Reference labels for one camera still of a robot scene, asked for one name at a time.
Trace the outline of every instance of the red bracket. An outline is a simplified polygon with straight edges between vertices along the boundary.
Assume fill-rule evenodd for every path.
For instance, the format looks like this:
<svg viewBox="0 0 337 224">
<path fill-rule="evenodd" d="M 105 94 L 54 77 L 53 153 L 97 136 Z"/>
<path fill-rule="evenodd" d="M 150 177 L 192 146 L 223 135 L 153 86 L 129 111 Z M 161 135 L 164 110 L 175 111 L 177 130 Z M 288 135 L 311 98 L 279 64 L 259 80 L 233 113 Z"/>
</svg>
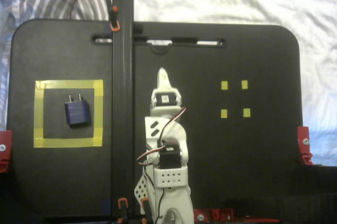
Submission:
<svg viewBox="0 0 337 224">
<path fill-rule="evenodd" d="M 194 222 L 233 220 L 233 209 L 194 209 Z"/>
<path fill-rule="evenodd" d="M 12 152 L 12 131 L 0 131 L 0 173 L 9 170 Z"/>
<path fill-rule="evenodd" d="M 309 128 L 307 126 L 297 127 L 297 135 L 300 146 L 300 163 L 303 165 L 314 165 L 311 161 Z"/>
</svg>

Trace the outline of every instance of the orange clip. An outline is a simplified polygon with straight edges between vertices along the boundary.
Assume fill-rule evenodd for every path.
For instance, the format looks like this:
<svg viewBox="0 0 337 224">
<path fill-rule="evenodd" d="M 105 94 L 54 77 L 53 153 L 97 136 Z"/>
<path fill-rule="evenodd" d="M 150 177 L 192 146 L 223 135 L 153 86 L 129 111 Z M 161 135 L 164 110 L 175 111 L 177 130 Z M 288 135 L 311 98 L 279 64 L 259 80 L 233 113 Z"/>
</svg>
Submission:
<svg viewBox="0 0 337 224">
<path fill-rule="evenodd" d="M 125 201 L 126 208 L 128 208 L 127 198 L 118 199 L 118 209 L 121 209 L 121 201 Z"/>
<path fill-rule="evenodd" d="M 142 202 L 142 208 L 144 209 L 144 201 L 146 201 L 146 200 L 148 200 L 148 198 L 143 198 L 142 200 L 141 200 L 141 202 Z"/>
<path fill-rule="evenodd" d="M 114 32 L 118 32 L 118 31 L 121 29 L 120 23 L 118 22 L 118 20 L 117 20 L 116 22 L 117 22 L 117 28 L 114 28 L 114 27 L 112 26 L 112 24 L 110 23 L 111 30 L 113 30 Z"/>
</svg>

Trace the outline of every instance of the black clamp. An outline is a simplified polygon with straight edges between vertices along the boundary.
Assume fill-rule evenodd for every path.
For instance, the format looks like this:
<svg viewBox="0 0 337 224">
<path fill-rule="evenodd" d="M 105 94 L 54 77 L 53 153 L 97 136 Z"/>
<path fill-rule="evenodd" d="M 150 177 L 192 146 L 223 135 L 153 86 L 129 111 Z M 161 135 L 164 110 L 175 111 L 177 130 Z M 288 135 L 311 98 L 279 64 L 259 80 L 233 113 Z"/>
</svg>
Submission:
<svg viewBox="0 0 337 224">
<path fill-rule="evenodd" d="M 128 216 L 127 216 L 127 210 L 128 210 L 128 203 L 127 198 L 120 198 L 118 199 L 118 209 L 121 211 L 121 218 L 118 219 L 119 224 L 127 224 L 128 223 Z"/>
<path fill-rule="evenodd" d="M 118 32 L 121 29 L 120 23 L 117 20 L 118 7 L 112 6 L 111 0 L 105 0 L 105 1 L 106 1 L 107 12 L 109 14 L 111 30 L 114 32 Z"/>
<path fill-rule="evenodd" d="M 142 208 L 145 211 L 145 218 L 142 219 L 142 224 L 153 224 L 152 211 L 148 198 L 142 199 Z"/>
</svg>

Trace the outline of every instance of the black tray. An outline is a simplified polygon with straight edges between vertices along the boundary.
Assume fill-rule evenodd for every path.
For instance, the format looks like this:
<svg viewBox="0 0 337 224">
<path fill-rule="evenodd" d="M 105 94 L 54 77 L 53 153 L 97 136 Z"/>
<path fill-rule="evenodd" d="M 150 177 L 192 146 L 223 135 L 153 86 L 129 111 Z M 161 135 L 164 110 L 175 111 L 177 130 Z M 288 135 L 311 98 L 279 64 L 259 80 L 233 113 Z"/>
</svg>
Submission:
<svg viewBox="0 0 337 224">
<path fill-rule="evenodd" d="M 144 117 L 149 115 L 157 72 L 164 67 L 187 107 L 181 118 L 189 148 L 189 185 L 194 208 L 223 208 L 244 197 L 282 197 L 292 191 L 298 168 L 297 126 L 302 125 L 299 46 L 280 26 L 136 23 L 134 37 L 134 158 L 145 151 Z M 33 20 L 21 25 L 12 41 L 8 130 L 13 130 L 13 169 L 22 198 L 43 216 L 108 216 L 111 188 L 112 37 L 109 23 Z M 171 40 L 153 46 L 148 39 Z M 197 41 L 218 41 L 216 46 Z M 36 80 L 103 79 L 103 146 L 33 148 Z M 241 81 L 248 81 L 243 90 Z M 228 90 L 221 90 L 221 82 Z M 45 134 L 68 138 L 92 128 L 69 130 L 66 93 L 48 95 Z M 70 90 L 77 95 L 78 90 Z M 243 117 L 250 108 L 251 117 Z M 221 119 L 227 109 L 227 119 Z M 141 175 L 129 172 L 134 187 Z M 129 199 L 136 206 L 134 199 Z"/>
</svg>

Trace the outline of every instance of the black wire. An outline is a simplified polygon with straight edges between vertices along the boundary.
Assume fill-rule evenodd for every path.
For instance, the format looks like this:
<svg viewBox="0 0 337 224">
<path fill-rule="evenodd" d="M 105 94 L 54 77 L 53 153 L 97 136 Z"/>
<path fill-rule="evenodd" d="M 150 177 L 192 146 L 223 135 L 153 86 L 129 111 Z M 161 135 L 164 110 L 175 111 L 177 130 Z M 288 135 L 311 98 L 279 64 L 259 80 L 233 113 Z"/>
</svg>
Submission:
<svg viewBox="0 0 337 224">
<path fill-rule="evenodd" d="M 152 184 L 152 186 L 153 186 L 153 188 L 154 188 L 154 183 L 153 183 L 152 179 L 150 178 L 150 176 L 147 174 L 147 172 L 146 172 L 146 167 L 144 167 L 143 169 L 144 169 L 144 174 L 145 174 L 146 178 L 149 179 L 150 183 Z"/>
<path fill-rule="evenodd" d="M 164 197 L 164 192 L 165 192 L 165 190 L 164 190 L 164 188 L 163 188 L 163 194 L 161 195 L 160 200 L 159 200 L 159 204 L 158 204 L 158 216 L 157 216 L 157 219 L 156 219 L 156 221 L 155 221 L 154 224 L 157 224 L 157 221 L 158 221 L 159 216 L 160 216 L 160 204 L 162 203 L 162 199 L 163 199 L 163 197 Z"/>
</svg>

